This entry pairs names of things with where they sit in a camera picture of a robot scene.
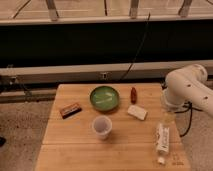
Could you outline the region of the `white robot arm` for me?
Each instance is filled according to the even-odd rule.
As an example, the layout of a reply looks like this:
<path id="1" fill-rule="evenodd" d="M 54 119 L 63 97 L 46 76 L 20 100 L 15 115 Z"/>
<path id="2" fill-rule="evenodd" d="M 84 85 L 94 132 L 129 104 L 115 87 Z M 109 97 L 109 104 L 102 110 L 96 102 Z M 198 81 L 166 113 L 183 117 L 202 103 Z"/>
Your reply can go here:
<path id="1" fill-rule="evenodd" d="M 162 103 L 169 111 L 176 111 L 189 101 L 213 117 L 213 90 L 205 85 L 207 70 L 199 64 L 173 70 L 166 75 Z"/>

